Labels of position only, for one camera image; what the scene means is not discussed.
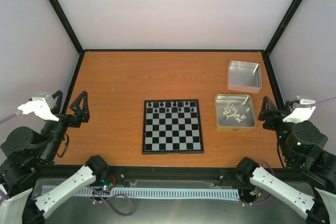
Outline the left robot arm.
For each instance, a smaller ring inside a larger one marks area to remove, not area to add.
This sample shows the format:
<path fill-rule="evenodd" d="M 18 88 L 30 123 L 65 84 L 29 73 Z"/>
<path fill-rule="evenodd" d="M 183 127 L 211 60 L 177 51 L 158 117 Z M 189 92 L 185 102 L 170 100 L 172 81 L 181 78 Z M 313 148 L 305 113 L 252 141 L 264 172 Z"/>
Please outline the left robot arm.
<path fill-rule="evenodd" d="M 90 119 L 87 91 L 81 92 L 70 105 L 72 114 L 59 113 L 61 98 L 61 91 L 37 94 L 1 120 L 4 123 L 33 113 L 45 122 L 40 132 L 26 126 L 16 128 L 1 144 L 6 156 L 1 164 L 1 223 L 44 223 L 78 190 L 108 180 L 108 164 L 95 155 L 47 195 L 31 198 L 41 168 L 54 164 L 55 157 L 63 157 L 58 150 L 63 141 L 69 142 L 68 128 L 79 128 Z"/>

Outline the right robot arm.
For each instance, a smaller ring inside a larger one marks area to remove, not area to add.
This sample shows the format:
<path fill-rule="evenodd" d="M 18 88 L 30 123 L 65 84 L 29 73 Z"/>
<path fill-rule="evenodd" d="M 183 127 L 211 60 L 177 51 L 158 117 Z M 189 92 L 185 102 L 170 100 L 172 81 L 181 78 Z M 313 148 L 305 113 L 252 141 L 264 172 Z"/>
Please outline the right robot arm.
<path fill-rule="evenodd" d="M 328 137 L 309 120 L 315 109 L 334 102 L 321 102 L 298 97 L 287 101 L 284 110 L 264 97 L 258 120 L 263 128 L 275 131 L 277 151 L 285 170 L 296 169 L 313 189 L 306 195 L 277 178 L 250 158 L 243 158 L 236 167 L 236 179 L 253 185 L 285 203 L 306 223 L 335 223 L 335 155 L 324 150 Z"/>

